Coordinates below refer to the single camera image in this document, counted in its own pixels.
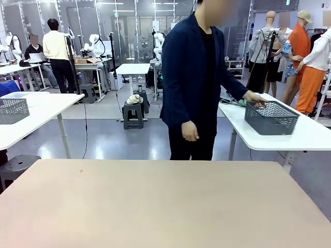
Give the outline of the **person's right hand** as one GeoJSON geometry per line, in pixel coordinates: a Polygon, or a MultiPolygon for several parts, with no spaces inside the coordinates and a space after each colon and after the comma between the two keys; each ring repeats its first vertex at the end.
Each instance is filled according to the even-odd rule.
{"type": "Polygon", "coordinates": [[[186,141],[195,142],[199,139],[196,125],[192,121],[182,124],[182,135],[186,141]]]}

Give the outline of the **person's left hand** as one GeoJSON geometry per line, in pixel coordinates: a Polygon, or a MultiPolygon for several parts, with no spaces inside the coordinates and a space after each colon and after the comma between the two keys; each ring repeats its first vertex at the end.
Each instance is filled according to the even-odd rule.
{"type": "Polygon", "coordinates": [[[266,99],[264,99],[260,95],[253,93],[250,90],[243,95],[243,98],[248,102],[252,102],[256,109],[264,108],[265,103],[268,102],[266,99]]]}

